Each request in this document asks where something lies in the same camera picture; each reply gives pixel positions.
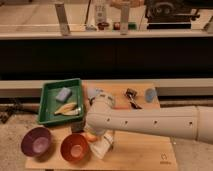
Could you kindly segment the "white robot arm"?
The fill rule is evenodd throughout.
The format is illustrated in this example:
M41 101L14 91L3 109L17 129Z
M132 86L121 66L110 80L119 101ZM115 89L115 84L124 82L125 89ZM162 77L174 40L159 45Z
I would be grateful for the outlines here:
M100 136L120 130L213 144L213 107L184 106L159 109L114 109L115 98L98 94L86 115L86 128Z

